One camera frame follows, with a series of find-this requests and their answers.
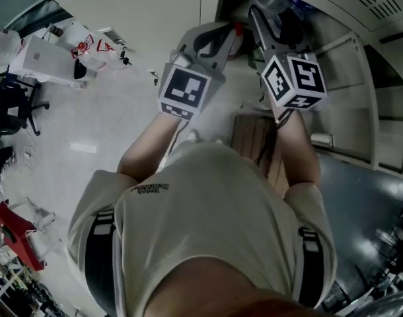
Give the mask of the large clear water jug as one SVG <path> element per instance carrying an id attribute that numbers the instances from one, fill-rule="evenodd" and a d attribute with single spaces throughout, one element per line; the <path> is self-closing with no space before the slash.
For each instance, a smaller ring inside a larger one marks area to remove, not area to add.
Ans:
<path id="1" fill-rule="evenodd" d="M 14 30 L 0 27 L 0 66 L 9 65 L 22 49 L 22 39 Z"/>

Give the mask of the white bottle red cap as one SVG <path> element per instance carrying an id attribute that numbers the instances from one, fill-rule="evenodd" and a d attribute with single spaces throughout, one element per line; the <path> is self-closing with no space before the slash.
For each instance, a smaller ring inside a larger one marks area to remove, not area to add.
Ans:
<path id="1" fill-rule="evenodd" d="M 238 57 L 240 50 L 244 42 L 244 25 L 241 22 L 235 22 L 233 24 L 234 31 L 231 32 L 232 44 L 227 56 L 227 61 L 232 61 Z"/>

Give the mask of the person's beige shirt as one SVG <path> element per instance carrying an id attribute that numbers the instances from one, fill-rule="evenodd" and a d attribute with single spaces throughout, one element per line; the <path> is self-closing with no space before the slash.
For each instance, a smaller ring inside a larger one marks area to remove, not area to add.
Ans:
<path id="1" fill-rule="evenodd" d="M 225 262 L 254 286 L 311 306 L 329 293 L 337 265 L 316 185 L 281 197 L 231 148 L 189 142 L 143 182 L 96 171 L 73 214 L 67 257 L 113 317 L 143 317 L 161 281 L 194 258 Z"/>

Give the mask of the red box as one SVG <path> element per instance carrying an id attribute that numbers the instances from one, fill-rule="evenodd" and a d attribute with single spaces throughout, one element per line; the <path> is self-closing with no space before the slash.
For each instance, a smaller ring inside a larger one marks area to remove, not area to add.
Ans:
<path id="1" fill-rule="evenodd" d="M 45 261 L 38 257 L 28 240 L 28 235 L 35 232 L 36 227 L 12 211 L 5 201 L 0 203 L 0 229 L 3 241 L 24 265 L 34 271 L 44 270 Z"/>

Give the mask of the white shelf rack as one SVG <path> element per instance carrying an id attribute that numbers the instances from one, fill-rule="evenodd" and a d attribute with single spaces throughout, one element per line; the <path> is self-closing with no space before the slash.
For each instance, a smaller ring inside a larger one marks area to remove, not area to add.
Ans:
<path id="1" fill-rule="evenodd" d="M 30 292 L 23 279 L 24 267 L 15 265 L 5 272 L 0 270 L 0 303 L 3 303 L 16 317 L 32 317 Z"/>

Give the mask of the person's right forearm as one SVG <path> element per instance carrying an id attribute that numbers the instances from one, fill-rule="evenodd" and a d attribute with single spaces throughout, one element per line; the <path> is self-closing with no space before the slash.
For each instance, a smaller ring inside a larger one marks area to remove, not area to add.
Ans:
<path id="1" fill-rule="evenodd" d="M 277 139 L 289 186 L 301 183 L 320 184 L 317 154 L 298 110 L 294 110 L 277 126 Z"/>

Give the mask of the wooden slatted floor mat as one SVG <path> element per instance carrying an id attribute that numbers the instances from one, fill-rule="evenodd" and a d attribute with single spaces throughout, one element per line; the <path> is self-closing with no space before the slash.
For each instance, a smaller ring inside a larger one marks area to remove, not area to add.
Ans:
<path id="1" fill-rule="evenodd" d="M 239 114 L 235 117 L 231 147 L 251 160 L 283 197 L 289 188 L 273 118 Z"/>

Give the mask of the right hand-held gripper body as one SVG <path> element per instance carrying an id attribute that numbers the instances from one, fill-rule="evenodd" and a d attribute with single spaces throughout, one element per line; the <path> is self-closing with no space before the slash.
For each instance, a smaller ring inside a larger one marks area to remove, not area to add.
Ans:
<path id="1" fill-rule="evenodd" d="M 263 52 L 266 66 L 261 78 L 273 105 L 309 109 L 328 96 L 324 77 L 312 52 Z"/>

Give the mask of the white device with black screen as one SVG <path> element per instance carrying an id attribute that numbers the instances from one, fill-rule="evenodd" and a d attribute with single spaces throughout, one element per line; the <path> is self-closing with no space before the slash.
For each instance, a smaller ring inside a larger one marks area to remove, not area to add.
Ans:
<path id="1" fill-rule="evenodd" d="M 96 71 L 88 69 L 76 59 L 73 77 L 76 81 L 89 82 L 96 79 Z"/>

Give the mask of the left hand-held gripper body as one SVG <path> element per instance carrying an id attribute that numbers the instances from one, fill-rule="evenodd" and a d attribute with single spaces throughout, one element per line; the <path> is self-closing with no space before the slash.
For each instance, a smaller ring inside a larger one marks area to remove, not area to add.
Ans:
<path id="1" fill-rule="evenodd" d="M 224 55 L 191 58 L 173 53 L 165 65 L 158 95 L 159 110 L 193 122 L 225 84 Z"/>

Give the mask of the white cardboard box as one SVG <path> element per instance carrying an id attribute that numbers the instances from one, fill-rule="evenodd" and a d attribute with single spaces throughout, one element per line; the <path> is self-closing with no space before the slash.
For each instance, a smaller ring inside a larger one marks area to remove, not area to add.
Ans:
<path id="1" fill-rule="evenodd" d="M 53 82 L 73 85 L 75 60 L 69 51 L 35 35 L 24 39 L 20 53 L 9 64 L 9 73 Z"/>

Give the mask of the pack of red-capped bottles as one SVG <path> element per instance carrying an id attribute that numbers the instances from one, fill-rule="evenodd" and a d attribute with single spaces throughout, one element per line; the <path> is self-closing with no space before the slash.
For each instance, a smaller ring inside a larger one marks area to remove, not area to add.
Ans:
<path id="1" fill-rule="evenodd" d="M 120 61 L 120 55 L 115 48 L 93 34 L 89 34 L 79 42 L 71 50 L 71 55 L 73 59 L 78 59 L 82 65 L 93 71 L 105 70 Z"/>

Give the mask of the person's left forearm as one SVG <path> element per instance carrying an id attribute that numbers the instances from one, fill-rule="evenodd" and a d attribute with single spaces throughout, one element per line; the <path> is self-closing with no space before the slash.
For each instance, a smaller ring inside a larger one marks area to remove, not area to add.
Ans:
<path id="1" fill-rule="evenodd" d="M 142 182 L 158 169 L 181 119 L 158 113 L 120 159 L 117 173 Z"/>

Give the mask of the black office chair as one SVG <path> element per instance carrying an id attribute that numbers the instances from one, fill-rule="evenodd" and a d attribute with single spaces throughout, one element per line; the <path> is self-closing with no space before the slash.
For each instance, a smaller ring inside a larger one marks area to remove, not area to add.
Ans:
<path id="1" fill-rule="evenodd" d="M 16 80 L 17 83 L 11 87 L 0 83 L 0 137 L 14 135 L 21 129 L 27 128 L 27 122 L 36 136 L 40 131 L 36 129 L 32 113 L 40 108 L 48 110 L 49 102 L 33 105 L 37 90 L 41 89 L 41 84 L 30 85 Z"/>

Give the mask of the clear plastic cup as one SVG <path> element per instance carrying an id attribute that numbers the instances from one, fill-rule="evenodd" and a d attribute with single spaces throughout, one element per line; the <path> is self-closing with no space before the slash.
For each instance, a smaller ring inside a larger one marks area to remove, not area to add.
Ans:
<path id="1" fill-rule="evenodd" d="M 285 12 L 289 8 L 289 0 L 252 0 L 267 18 Z"/>

